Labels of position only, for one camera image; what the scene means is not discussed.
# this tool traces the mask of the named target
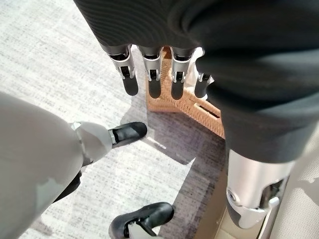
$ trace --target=wooden object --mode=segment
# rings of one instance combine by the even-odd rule
[[[182,98],[178,101],[171,97],[171,51],[169,48],[164,48],[162,57],[161,95],[159,98],[153,99],[147,90],[148,110],[152,112],[183,112],[215,134],[224,138],[224,129],[218,108],[204,99],[197,98],[193,92],[190,92],[186,88],[184,88]]]

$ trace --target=beige surface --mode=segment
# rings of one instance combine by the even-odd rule
[[[233,223],[228,214],[228,211],[226,210],[222,222],[220,224],[219,230],[227,232],[236,239],[255,239],[258,236],[262,223],[263,222],[260,221],[258,224],[256,224],[254,227],[250,229],[241,229]]]
[[[319,239],[319,124],[289,177],[271,239]]]
[[[228,232],[224,231],[223,229],[219,229],[217,234],[216,234],[215,239],[236,239],[236,238],[233,237]]]

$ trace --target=black fabric sleeve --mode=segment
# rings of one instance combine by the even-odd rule
[[[196,66],[215,79],[207,93],[228,147],[287,162],[319,120],[319,2],[256,2],[216,2],[184,30],[205,49]]]

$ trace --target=black fingertip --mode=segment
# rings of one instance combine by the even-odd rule
[[[132,79],[130,77],[126,77],[123,80],[123,84],[126,93],[128,93],[130,96],[134,96],[139,92],[139,86],[136,80],[136,76],[134,76]]]
[[[179,100],[183,96],[184,83],[177,81],[171,84],[171,96],[174,100]]]
[[[160,97],[160,81],[149,81],[149,93],[154,99]]]

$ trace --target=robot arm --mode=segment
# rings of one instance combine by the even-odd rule
[[[79,173],[146,135],[141,122],[111,130],[61,118],[0,93],[0,238],[17,238]]]
[[[203,47],[195,92],[201,96],[199,88],[214,78],[207,94],[221,109],[225,128],[230,215],[242,228],[263,220],[279,204],[294,161],[319,119],[318,4],[74,1],[130,95],[138,91],[131,44],[141,51],[154,98],[160,95],[160,50],[171,46],[176,100],[194,49]]]

